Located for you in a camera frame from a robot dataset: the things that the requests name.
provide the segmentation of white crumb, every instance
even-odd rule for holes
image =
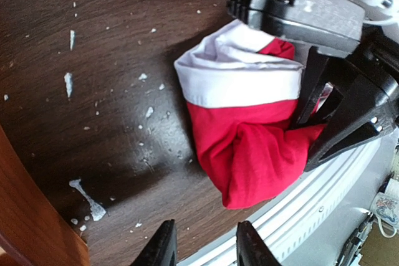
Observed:
[[[153,107],[148,107],[148,110],[145,113],[145,117],[149,118],[150,116],[152,116],[153,113],[154,113],[154,108]]]
[[[66,73],[64,75],[64,82],[65,82],[65,87],[67,89],[67,96],[68,98],[70,98],[70,96],[72,95],[72,91],[74,88],[74,83],[72,81],[72,73]]]
[[[84,190],[80,184],[81,179],[69,181],[69,186],[78,190],[78,192],[83,195],[86,201],[90,205],[90,211],[93,217],[93,221],[99,221],[104,215],[106,215],[106,210],[97,202],[95,202]]]
[[[138,79],[144,82],[147,78],[148,78],[148,76],[146,75],[146,73],[142,73],[142,74],[139,76]]]
[[[69,48],[72,51],[75,45],[75,31],[70,31],[70,42],[69,42]]]

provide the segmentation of red fabric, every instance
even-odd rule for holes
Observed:
[[[293,59],[294,52],[292,44],[275,39],[259,53]],[[187,105],[199,163],[229,209],[283,192],[302,174],[309,147],[324,128],[287,130],[296,100],[214,109]]]
[[[292,60],[295,56],[295,47],[290,42],[276,38],[258,53]]]

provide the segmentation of wooden table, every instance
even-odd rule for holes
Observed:
[[[173,68],[230,21],[225,2],[0,0],[0,124],[61,216],[87,226],[92,265],[128,265],[171,218],[185,258],[257,209],[221,205],[195,160]],[[89,205],[69,186],[78,178],[107,210],[98,222],[84,221]]]

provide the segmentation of red and white cloth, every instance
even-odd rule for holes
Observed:
[[[176,62],[202,168],[229,209],[276,197],[323,126],[287,130],[304,67],[295,48],[233,21]]]

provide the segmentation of dark wood surface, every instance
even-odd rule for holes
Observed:
[[[128,265],[171,218],[183,259],[256,210],[225,210],[198,166],[173,68],[229,22],[225,2],[0,0],[0,123],[61,216],[78,219],[70,223],[77,232],[87,226],[92,265]],[[70,100],[66,72],[74,79]],[[106,208],[100,221],[84,221],[89,205],[69,187],[77,178]]]
[[[0,265],[89,266],[89,251],[27,173],[0,127]]]

